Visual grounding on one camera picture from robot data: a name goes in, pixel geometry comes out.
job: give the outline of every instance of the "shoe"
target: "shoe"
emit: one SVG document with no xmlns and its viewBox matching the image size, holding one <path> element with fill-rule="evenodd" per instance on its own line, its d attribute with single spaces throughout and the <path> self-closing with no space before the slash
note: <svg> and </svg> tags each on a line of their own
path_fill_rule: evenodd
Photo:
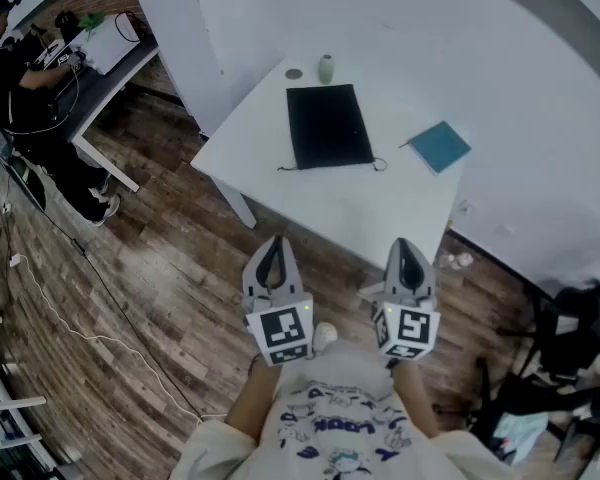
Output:
<svg viewBox="0 0 600 480">
<path fill-rule="evenodd" d="M 313 331 L 313 350 L 322 353 L 329 343 L 338 339 L 338 329 L 329 322 L 320 322 Z"/>
<path fill-rule="evenodd" d="M 118 208 L 120 208 L 120 196 L 116 194 L 109 198 L 109 206 L 107 207 L 107 210 L 104 212 L 104 216 L 102 217 L 102 220 L 100 222 L 94 222 L 93 225 L 94 226 L 102 226 L 104 224 L 105 220 L 107 220 L 109 217 L 112 217 L 113 215 L 116 214 L 116 212 L 118 211 Z"/>
<path fill-rule="evenodd" d="M 95 188 L 95 190 L 97 190 L 98 194 L 100 194 L 101 196 L 105 195 L 107 193 L 107 190 L 109 190 L 109 178 L 111 178 L 110 172 L 107 173 L 107 177 L 104 179 L 104 181 Z"/>
</svg>

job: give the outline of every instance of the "white t-shirt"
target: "white t-shirt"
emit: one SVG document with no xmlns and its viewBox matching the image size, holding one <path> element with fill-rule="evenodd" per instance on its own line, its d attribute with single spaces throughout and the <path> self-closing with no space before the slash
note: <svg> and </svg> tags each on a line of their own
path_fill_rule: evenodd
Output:
<svg viewBox="0 0 600 480">
<path fill-rule="evenodd" d="M 259 445 L 219 421 L 196 428 L 171 480 L 515 478 L 467 432 L 426 438 L 383 365 L 346 342 L 286 365 Z"/>
</svg>

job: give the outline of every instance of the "small bottle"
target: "small bottle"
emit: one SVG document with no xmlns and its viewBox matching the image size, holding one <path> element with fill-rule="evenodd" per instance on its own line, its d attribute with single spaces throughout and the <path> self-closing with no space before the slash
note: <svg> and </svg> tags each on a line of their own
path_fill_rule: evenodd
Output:
<svg viewBox="0 0 600 480">
<path fill-rule="evenodd" d="M 323 55 L 318 62 L 318 78 L 324 85 L 331 83 L 333 79 L 333 57 L 331 55 Z"/>
</svg>

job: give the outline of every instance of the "desk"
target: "desk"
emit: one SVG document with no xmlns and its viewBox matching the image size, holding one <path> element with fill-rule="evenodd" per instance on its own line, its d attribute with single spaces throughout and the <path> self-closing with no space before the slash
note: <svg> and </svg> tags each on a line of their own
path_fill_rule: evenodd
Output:
<svg viewBox="0 0 600 480">
<path fill-rule="evenodd" d="M 301 69 L 302 78 L 286 78 L 290 68 Z M 464 161 L 434 176 L 411 148 L 398 149 L 445 116 L 414 109 L 403 89 L 375 78 L 374 69 L 338 59 L 332 83 L 353 84 L 373 154 L 388 163 L 385 171 L 371 165 L 277 171 L 295 166 L 286 88 L 319 85 L 315 66 L 292 60 L 253 89 L 191 165 L 216 182 L 249 227 L 256 222 L 241 193 L 379 268 L 385 268 L 397 237 L 413 242 L 432 262 Z"/>
<path fill-rule="evenodd" d="M 157 53 L 158 43 L 153 36 L 148 36 L 138 43 L 138 46 L 131 50 L 106 75 L 99 75 L 92 69 L 86 69 L 79 76 L 80 95 L 76 106 L 67 120 L 59 127 L 60 134 L 68 142 L 73 142 L 76 147 L 80 148 L 87 156 L 101 167 L 104 167 L 133 192 L 138 191 L 138 184 L 89 144 L 83 134 L 106 104 L 113 99 L 119 90 L 124 88 L 124 84 Z M 60 116 L 65 116 L 69 111 L 75 95 L 75 84 L 73 84 L 58 98 Z"/>
</svg>

